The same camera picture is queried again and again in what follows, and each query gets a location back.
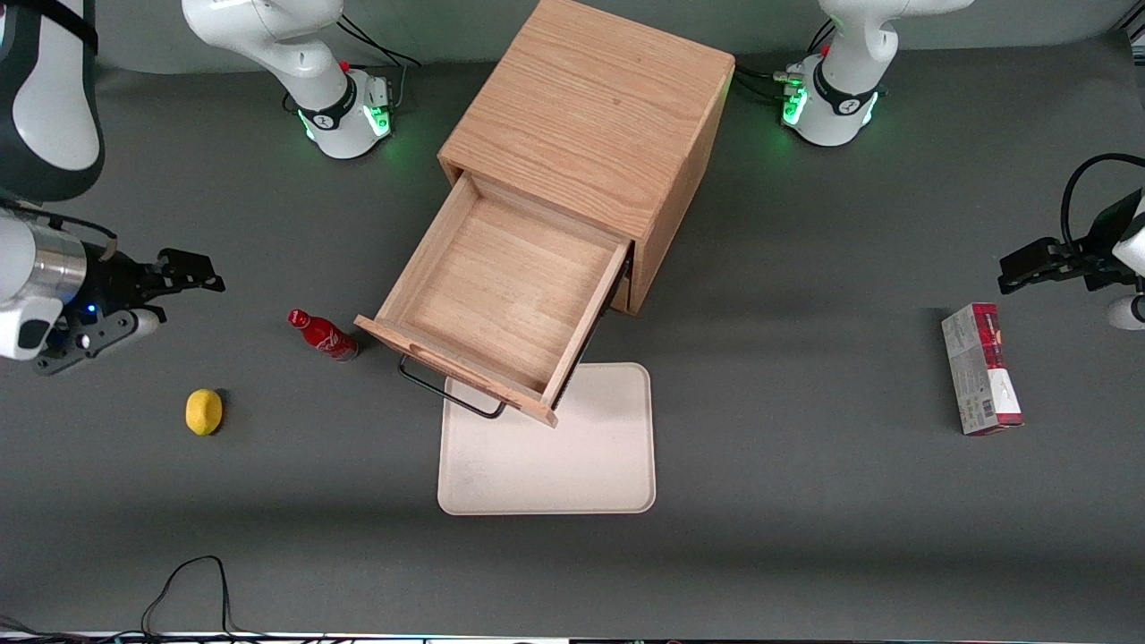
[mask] red bottle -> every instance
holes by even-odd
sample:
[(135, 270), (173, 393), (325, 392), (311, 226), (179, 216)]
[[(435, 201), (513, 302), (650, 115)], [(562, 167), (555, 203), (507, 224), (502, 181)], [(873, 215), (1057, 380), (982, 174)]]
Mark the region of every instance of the red bottle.
[(306, 343), (333, 358), (338, 362), (349, 362), (357, 358), (357, 343), (354, 338), (338, 330), (333, 322), (325, 317), (311, 317), (301, 308), (290, 312), (286, 317), (290, 323), (302, 331)]

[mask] lemon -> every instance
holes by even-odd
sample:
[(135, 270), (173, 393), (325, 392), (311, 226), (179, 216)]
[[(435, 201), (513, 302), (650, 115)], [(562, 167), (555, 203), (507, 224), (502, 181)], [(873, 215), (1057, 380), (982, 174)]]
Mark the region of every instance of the lemon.
[(211, 390), (199, 390), (187, 399), (187, 426), (200, 437), (222, 423), (222, 399)]

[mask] wooden cabinet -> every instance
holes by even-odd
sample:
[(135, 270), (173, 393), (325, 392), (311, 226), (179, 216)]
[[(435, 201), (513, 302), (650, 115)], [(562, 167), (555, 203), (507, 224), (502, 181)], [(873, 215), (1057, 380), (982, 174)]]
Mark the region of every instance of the wooden cabinet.
[(373, 319), (396, 351), (530, 416), (593, 322), (634, 314), (703, 178), (734, 58), (540, 0), (439, 152), (453, 190)]

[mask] black metal handle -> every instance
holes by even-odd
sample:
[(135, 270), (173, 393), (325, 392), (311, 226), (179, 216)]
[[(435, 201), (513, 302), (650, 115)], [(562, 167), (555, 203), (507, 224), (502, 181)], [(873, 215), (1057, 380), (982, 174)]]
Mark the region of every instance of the black metal handle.
[(500, 416), (503, 411), (505, 411), (505, 402), (504, 401), (502, 401), (502, 403), (497, 406), (496, 410), (493, 410), (493, 411), (484, 411), (484, 410), (477, 409), (476, 407), (469, 405), (468, 402), (465, 402), (464, 400), (457, 398), (456, 395), (452, 395), (452, 394), (448, 393), (445, 390), (443, 390), (441, 387), (437, 387), (437, 386), (434, 386), (434, 385), (432, 385), (432, 384), (423, 380), (421, 378), (414, 376), (413, 374), (410, 374), (409, 371), (405, 370), (405, 359), (406, 358), (409, 358), (409, 356), (405, 355), (405, 354), (402, 354), (402, 359), (397, 362), (397, 370), (402, 374), (403, 378), (405, 378), (406, 380), (413, 383), (414, 385), (418, 385), (419, 387), (421, 387), (424, 390), (432, 391), (433, 393), (435, 393), (435, 394), (444, 398), (445, 400), (452, 402), (453, 405), (460, 405), (461, 407), (468, 409), (469, 411), (473, 411), (474, 414), (476, 414), (477, 416), (481, 416), (482, 418), (489, 418), (490, 421), (492, 421), (493, 418), (497, 418), (498, 416)]

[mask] cardboard box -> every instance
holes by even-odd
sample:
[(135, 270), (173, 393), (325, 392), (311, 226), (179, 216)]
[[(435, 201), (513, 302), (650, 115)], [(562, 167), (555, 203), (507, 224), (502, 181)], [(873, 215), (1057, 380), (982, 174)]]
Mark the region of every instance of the cardboard box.
[(976, 303), (942, 321), (962, 433), (982, 437), (1022, 424), (1002, 358), (996, 304)]

